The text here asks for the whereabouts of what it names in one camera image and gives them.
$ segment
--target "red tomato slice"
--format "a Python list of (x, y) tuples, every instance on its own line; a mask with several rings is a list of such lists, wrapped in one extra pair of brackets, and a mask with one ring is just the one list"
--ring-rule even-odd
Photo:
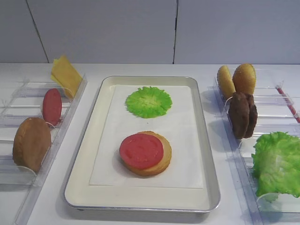
[(164, 149), (161, 141), (152, 135), (135, 134), (125, 138), (120, 146), (123, 161), (137, 169), (147, 169), (161, 161)]
[(61, 116), (60, 92), (54, 88), (47, 91), (43, 100), (43, 118), (46, 122), (56, 126)]

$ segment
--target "brown patty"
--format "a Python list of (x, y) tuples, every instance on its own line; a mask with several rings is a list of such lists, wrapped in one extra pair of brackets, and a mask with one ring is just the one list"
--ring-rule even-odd
[(254, 104), (253, 95), (250, 95), (250, 94), (245, 94), (245, 95), (246, 95), (246, 99), (249, 104), (249, 125), (248, 125), (247, 131), (244, 135), (244, 138), (249, 138), (253, 135), (253, 131), (256, 126), (258, 114), (257, 114), (256, 106)]
[(249, 103), (245, 94), (235, 92), (229, 107), (232, 131), (237, 139), (242, 139), (249, 125)]
[(51, 134), (46, 122), (41, 118), (27, 118), (15, 134), (13, 160), (37, 173), (50, 144)]

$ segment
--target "white wall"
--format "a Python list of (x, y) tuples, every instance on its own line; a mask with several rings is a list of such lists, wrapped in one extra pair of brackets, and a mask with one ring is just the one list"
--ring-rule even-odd
[(28, 0), (49, 61), (172, 63), (176, 0)]
[(179, 0), (175, 63), (300, 63), (300, 0)]
[(0, 0), (0, 62), (47, 62), (25, 0)]

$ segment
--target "bottom bun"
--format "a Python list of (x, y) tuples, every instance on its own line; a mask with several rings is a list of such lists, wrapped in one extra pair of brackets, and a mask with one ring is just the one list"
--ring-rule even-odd
[(125, 166), (130, 171), (132, 171), (135, 174), (138, 174), (140, 176), (153, 176), (153, 175), (157, 175), (157, 174), (163, 172), (169, 166), (171, 157), (172, 157), (172, 148), (170, 146), (170, 143), (163, 136), (156, 134), (152, 131), (143, 131), (143, 132), (139, 132), (138, 134), (152, 135), (152, 136), (155, 136), (156, 138), (158, 138), (163, 145), (164, 156), (158, 164), (156, 164), (155, 166), (149, 167), (147, 169), (137, 169), (135, 167), (132, 167), (132, 166), (124, 163)]

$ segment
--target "plastic compartment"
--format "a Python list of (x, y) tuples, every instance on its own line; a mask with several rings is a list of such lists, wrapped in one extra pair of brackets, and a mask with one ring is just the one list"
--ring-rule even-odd
[[(257, 125), (253, 136), (248, 139), (235, 139), (228, 109), (230, 99), (225, 101), (218, 87), (217, 80), (214, 83), (214, 92), (220, 109), (220, 117), (224, 123), (228, 140), (232, 150), (232, 165), (237, 167), (239, 180), (247, 201), (252, 223), (255, 225), (285, 224), (300, 219), (300, 199), (292, 195), (270, 193), (256, 197), (256, 180), (252, 177), (253, 159), (251, 154), (255, 152), (254, 145), (258, 137), (270, 132), (288, 132), (290, 135), (300, 136), (299, 113), (293, 108), (293, 98), (283, 92), (283, 82), (276, 84), (270, 81), (272, 86), (255, 88), (254, 100), (258, 112)], [(272, 203), (266, 199), (278, 196)]]
[[(23, 80), (0, 84), (0, 201), (6, 205), (1, 208), (1, 224), (27, 224), (86, 83), (83, 76), (73, 100), (68, 99), (63, 88), (54, 82)], [(50, 125), (52, 144), (39, 172), (35, 174), (29, 168), (14, 164), (12, 146), (17, 128), (27, 117), (42, 118), (42, 102), (45, 93), (51, 88), (57, 88), (62, 97), (61, 122), (56, 126)]]

